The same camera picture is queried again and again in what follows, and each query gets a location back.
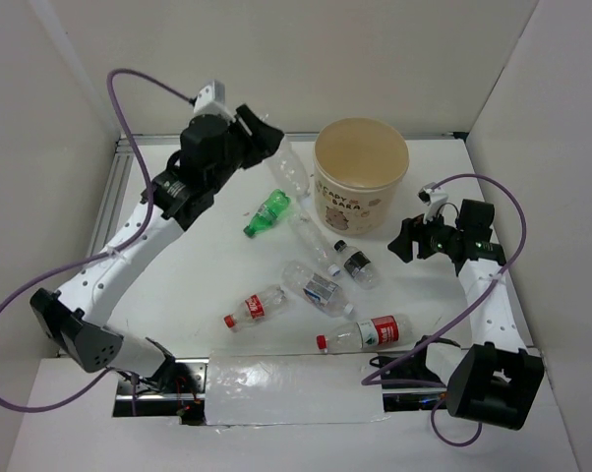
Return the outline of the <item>clear bottle black cap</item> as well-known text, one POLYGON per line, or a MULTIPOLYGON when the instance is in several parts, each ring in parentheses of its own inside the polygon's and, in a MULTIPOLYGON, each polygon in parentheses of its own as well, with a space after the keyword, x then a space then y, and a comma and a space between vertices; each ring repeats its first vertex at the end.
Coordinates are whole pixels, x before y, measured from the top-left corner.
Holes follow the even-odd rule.
POLYGON ((358 248, 338 240, 333 248, 339 255, 341 265, 350 277, 363 289, 372 289, 379 283, 379 276, 372 261, 358 248))

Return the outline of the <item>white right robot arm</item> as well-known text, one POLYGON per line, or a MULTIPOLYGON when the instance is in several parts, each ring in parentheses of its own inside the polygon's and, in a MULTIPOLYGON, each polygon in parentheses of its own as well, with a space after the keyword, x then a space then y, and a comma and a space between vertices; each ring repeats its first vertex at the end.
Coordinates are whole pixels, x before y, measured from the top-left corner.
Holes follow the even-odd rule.
POLYGON ((404 262, 444 254, 454 265, 466 301, 472 345, 463 354, 434 342, 414 357, 410 373, 421 385, 440 379, 446 408, 456 418, 519 430, 525 423, 544 377, 540 357, 528 352, 516 327, 501 272, 503 248, 492 242, 495 209, 465 200, 454 225, 441 214, 445 195, 420 195, 426 211, 406 218, 389 249, 404 262))

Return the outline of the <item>clear bottle white cap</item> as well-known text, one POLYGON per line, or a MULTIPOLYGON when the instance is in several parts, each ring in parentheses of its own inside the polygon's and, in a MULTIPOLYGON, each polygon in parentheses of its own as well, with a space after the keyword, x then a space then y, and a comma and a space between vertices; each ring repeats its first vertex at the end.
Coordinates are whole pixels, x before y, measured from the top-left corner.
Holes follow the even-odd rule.
POLYGON ((309 174, 287 135, 283 136, 277 151, 265 160, 265 164, 277 187, 287 196, 299 201, 311 196, 309 174))

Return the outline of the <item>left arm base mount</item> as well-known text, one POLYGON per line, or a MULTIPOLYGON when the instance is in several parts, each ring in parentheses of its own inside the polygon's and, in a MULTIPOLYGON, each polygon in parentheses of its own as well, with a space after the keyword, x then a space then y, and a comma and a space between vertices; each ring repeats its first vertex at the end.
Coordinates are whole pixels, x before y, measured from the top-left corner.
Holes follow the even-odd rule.
POLYGON ((112 416, 162 417, 181 425, 203 426, 208 362, 208 358, 178 359, 174 377, 162 390, 144 380, 133 381, 130 374, 119 374, 112 416))

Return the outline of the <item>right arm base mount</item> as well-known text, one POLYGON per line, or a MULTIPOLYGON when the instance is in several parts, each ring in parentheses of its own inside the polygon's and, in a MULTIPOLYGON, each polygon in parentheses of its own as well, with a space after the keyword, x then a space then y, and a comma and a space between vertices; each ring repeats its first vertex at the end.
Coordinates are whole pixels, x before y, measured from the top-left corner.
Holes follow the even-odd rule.
POLYGON ((426 367, 426 352, 413 356, 405 363, 382 375, 384 412, 429 410, 444 397, 440 378, 426 367))

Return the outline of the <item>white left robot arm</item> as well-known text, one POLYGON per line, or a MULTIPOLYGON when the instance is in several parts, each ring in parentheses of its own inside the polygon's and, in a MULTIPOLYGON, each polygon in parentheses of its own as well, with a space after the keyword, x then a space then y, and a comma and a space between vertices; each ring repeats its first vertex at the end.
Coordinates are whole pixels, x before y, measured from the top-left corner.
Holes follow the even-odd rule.
POLYGON ((45 333, 87 373, 112 368, 137 375, 154 392, 168 390, 181 372, 174 356, 152 339, 109 327, 112 312, 148 265, 213 205, 229 178, 275 155, 283 140, 282 131, 246 105, 234 118, 194 117, 179 150, 97 261, 58 289, 40 288, 31 296, 45 333))

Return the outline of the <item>small red label bottle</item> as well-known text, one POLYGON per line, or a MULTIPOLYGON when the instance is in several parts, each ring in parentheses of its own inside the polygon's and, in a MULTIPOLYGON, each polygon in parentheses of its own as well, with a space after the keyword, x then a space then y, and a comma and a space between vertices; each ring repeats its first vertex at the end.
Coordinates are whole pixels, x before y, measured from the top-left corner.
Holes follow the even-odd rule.
POLYGON ((274 284, 240 302, 233 313, 223 318, 229 329, 241 330, 261 324, 285 311, 287 296, 280 285, 274 284))

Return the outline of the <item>large red label bottle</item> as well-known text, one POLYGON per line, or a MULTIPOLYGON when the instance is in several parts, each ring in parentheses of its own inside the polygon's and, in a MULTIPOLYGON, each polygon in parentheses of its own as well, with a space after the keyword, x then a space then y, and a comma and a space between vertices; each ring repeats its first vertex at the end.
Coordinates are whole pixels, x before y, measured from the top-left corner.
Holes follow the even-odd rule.
POLYGON ((412 323, 405 315, 383 316, 343 324, 316 337, 317 347, 332 354, 357 353, 405 345, 415 340, 412 323))

